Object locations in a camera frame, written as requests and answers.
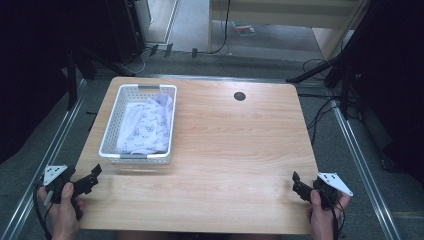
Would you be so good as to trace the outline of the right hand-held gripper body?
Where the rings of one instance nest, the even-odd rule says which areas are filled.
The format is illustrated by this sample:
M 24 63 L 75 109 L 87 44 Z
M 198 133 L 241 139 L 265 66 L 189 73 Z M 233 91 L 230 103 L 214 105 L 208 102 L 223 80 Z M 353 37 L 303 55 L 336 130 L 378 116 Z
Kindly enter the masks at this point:
M 313 188 L 320 194 L 323 209 L 333 207 L 340 193 L 353 196 L 353 192 L 337 173 L 319 172 L 317 179 L 313 182 Z

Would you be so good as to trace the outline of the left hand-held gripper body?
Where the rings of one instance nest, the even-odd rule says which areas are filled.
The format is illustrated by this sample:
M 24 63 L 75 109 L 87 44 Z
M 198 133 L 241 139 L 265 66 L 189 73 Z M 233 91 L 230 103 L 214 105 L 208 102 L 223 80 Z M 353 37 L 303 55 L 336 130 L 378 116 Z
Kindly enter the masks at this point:
M 74 166 L 47 166 L 44 170 L 43 175 L 43 186 L 47 191 L 47 197 L 44 200 L 45 204 L 54 203 L 59 204 L 61 202 L 61 193 L 63 187 L 66 183 L 71 182 L 71 177 L 76 172 Z M 88 175 L 80 180 L 73 182 L 74 192 L 72 195 L 72 199 L 77 196 L 84 194 L 82 192 L 82 184 L 83 182 L 90 178 Z

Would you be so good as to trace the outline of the white perforated plastic basket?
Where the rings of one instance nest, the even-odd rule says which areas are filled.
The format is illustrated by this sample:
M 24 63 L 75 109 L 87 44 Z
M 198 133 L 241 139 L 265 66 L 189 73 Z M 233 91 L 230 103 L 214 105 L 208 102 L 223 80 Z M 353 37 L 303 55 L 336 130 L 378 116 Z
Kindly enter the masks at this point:
M 113 164 L 168 164 L 176 99 L 175 85 L 121 85 L 99 155 Z

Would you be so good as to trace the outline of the white patterned cloth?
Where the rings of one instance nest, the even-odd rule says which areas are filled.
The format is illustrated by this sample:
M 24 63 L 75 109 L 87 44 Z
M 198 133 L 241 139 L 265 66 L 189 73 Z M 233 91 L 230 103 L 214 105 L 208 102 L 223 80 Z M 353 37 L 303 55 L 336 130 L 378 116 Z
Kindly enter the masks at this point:
M 161 93 L 144 103 L 132 104 L 117 140 L 121 154 L 155 154 L 169 147 L 173 99 Z

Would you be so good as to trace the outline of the person's right hand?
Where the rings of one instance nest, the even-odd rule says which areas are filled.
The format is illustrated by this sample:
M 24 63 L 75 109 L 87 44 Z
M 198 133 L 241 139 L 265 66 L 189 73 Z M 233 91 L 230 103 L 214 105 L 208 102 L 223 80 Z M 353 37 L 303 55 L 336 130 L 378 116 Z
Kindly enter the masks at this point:
M 312 234 L 332 234 L 334 236 L 334 218 L 339 218 L 341 209 L 345 208 L 351 197 L 342 193 L 339 198 L 341 206 L 334 211 L 324 210 L 321 206 L 321 197 L 316 190 L 311 191 L 311 205 L 306 210 L 306 216 L 311 225 Z

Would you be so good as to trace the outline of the person's left hand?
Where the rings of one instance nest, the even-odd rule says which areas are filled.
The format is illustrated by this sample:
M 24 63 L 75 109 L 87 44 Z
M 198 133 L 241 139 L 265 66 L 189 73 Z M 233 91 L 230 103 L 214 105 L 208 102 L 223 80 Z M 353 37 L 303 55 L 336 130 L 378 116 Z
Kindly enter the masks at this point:
M 53 224 L 52 236 L 54 233 L 78 233 L 80 221 L 76 218 L 76 212 L 72 205 L 72 195 L 74 185 L 68 182 L 64 185 L 61 193 L 61 202 L 53 204 L 48 213 Z

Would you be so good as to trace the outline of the black metal stand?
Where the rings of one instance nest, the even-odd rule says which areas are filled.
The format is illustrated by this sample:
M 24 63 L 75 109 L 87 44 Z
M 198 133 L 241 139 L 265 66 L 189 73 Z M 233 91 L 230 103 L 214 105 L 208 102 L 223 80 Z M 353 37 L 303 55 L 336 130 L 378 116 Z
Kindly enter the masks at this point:
M 88 79 L 93 79 L 96 75 L 96 70 L 91 63 L 92 54 L 88 49 L 79 48 L 73 49 L 67 55 L 67 79 L 68 79 L 68 106 L 67 110 L 71 110 L 76 104 L 77 97 L 77 82 L 76 69 L 79 69 L 81 74 Z

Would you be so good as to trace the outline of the black tripod leg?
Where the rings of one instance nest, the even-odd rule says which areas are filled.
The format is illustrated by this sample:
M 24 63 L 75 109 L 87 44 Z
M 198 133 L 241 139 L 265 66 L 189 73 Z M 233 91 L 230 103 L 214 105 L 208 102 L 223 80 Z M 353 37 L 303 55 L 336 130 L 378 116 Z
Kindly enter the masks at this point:
M 336 56 L 328 61 L 323 61 L 321 64 L 319 64 L 318 66 L 316 66 L 315 68 L 297 76 L 291 79 L 287 79 L 286 82 L 287 83 L 293 83 L 293 84 L 297 84 L 297 83 L 301 83 L 315 75 L 317 75 L 318 73 L 321 73 L 322 71 L 328 69 L 328 68 L 338 68 L 343 62 L 343 59 L 339 56 Z

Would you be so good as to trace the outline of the black computer tower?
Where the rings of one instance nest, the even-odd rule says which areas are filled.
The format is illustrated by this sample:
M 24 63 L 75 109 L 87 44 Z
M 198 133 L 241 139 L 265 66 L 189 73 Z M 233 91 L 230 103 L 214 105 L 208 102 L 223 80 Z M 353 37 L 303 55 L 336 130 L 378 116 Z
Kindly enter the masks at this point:
M 151 13 L 147 0 L 106 0 L 113 39 L 117 44 L 114 58 L 128 63 L 147 47 Z

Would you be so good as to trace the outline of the book with red cover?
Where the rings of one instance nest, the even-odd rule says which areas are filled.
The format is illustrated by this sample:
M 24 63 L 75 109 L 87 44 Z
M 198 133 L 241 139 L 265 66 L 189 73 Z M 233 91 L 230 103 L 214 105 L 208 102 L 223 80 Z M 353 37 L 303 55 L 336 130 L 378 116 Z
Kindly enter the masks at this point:
M 253 28 L 252 25 L 245 23 L 245 22 L 234 22 L 233 23 L 236 31 L 239 33 L 240 36 L 245 37 L 245 36 L 251 36 L 251 35 L 255 35 L 256 31 Z

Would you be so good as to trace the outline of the light wooden cabinet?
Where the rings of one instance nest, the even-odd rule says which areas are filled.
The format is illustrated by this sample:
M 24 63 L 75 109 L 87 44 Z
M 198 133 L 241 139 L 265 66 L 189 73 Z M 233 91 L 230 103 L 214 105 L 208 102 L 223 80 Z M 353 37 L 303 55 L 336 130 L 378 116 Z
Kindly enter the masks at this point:
M 370 0 L 209 0 L 208 51 L 212 23 L 229 20 L 308 27 L 325 60 L 340 52 L 347 33 L 357 26 Z

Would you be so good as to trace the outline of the aluminium floor rail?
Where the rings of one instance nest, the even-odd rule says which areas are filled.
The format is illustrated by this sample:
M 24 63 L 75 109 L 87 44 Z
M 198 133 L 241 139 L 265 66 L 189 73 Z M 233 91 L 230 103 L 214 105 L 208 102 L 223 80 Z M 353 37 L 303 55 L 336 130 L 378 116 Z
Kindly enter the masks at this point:
M 37 210 L 38 206 L 34 205 L 33 195 L 37 193 L 36 184 L 42 180 L 45 168 L 48 165 L 55 163 L 59 151 L 62 148 L 63 142 L 65 141 L 72 124 L 74 123 L 77 114 L 81 108 L 83 99 L 85 98 L 87 89 L 89 88 L 90 82 L 86 79 L 78 81 L 77 84 L 77 100 L 73 107 L 67 110 L 61 118 L 61 123 L 57 127 L 55 134 L 49 143 L 47 150 L 45 151 L 40 162 L 36 164 L 35 170 L 28 185 L 23 191 L 22 196 L 17 201 L 17 205 L 8 220 L 7 226 L 4 231 L 0 234 L 0 240 L 17 240 L 20 232 L 25 225 L 28 216 L 32 210 Z
M 391 212 L 367 164 L 362 149 L 359 146 L 350 122 L 342 115 L 336 100 L 332 100 L 331 104 L 334 108 L 334 114 L 338 125 L 344 135 L 345 141 L 351 152 L 357 171 L 386 240 L 402 240 Z

